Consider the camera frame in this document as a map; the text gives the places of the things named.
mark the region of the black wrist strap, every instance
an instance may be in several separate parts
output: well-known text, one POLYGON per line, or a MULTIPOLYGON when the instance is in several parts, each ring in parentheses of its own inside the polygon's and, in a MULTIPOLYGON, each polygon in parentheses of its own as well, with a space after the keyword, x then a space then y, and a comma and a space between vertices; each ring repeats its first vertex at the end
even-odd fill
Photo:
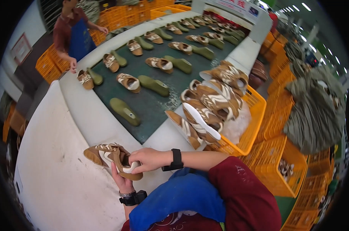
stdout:
POLYGON ((121 197, 119 201, 126 206, 134 206, 140 204, 148 194, 144 190, 133 192, 130 197, 121 197))
POLYGON ((162 171, 163 172, 171 171, 171 170, 177 170, 177 169, 182 169, 183 168, 181 150, 179 150, 179 149, 172 149, 172 153, 173 153, 173 162, 171 163, 170 166, 162 167, 162 171))

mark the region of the sign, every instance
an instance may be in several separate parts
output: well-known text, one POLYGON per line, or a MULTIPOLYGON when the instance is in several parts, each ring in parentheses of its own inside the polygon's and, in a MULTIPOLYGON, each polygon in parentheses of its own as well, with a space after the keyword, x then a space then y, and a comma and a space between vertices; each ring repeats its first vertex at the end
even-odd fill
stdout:
POLYGON ((32 47, 30 46, 26 35, 23 33, 12 48, 12 55, 15 62, 18 65, 22 64, 31 51, 32 47))
POLYGON ((255 23, 256 18, 262 10, 260 7, 245 0, 214 0, 214 2, 240 13, 253 23, 255 23))

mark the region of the hand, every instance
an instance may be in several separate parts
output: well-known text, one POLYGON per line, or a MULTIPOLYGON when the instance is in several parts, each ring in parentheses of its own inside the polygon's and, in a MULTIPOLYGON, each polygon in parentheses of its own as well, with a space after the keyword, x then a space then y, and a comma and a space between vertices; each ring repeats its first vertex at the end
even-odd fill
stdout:
POLYGON ((129 163, 140 161, 141 166, 132 170, 132 174, 154 171, 163 166, 170 165, 173 161, 172 151, 158 151, 146 147, 131 153, 129 163))
POLYGON ((77 69, 77 60, 71 57, 71 61, 69 62, 69 64, 71 66, 71 72, 75 74, 77 69))
POLYGON ((99 27, 99 31, 103 32, 104 34, 108 34, 108 29, 106 27, 99 27))
POLYGON ((118 174, 117 167, 115 166, 114 162, 112 162, 112 177, 114 182, 117 184, 120 193, 131 193, 135 191, 132 181, 118 174))

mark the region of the white plastic bag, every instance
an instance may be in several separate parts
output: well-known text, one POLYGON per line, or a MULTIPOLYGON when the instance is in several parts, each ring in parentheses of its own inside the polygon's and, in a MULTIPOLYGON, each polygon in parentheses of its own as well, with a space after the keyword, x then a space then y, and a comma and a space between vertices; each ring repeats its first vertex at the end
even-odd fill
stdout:
POLYGON ((223 131, 221 132, 229 141, 237 145, 240 141, 240 137, 246 131, 251 121, 251 114, 249 105, 242 100, 242 107, 239 111, 239 116, 233 121, 227 121, 224 123, 223 131))

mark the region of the white work table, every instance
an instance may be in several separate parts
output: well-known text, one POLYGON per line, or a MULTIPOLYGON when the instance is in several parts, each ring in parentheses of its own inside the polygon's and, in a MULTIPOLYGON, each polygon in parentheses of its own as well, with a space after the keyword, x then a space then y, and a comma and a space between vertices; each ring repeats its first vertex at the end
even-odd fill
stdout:
MULTIPOLYGON (((98 46, 77 64, 93 66, 102 55, 118 49, 135 36, 166 23, 200 15, 182 12, 152 20, 127 30, 98 46)), ((249 74, 260 44, 246 37, 226 60, 249 74)), ((176 113, 183 116, 182 105, 176 113)), ((157 150, 193 150, 167 119, 141 145, 119 123, 93 90, 85 90, 76 74, 66 73, 52 83, 36 109, 20 145, 14 184, 27 218, 35 229, 120 230, 123 206, 110 172, 87 160, 83 150, 100 143, 118 143, 129 152, 142 147, 157 150)), ((134 182, 148 194, 171 176, 161 170, 144 173, 134 182)))

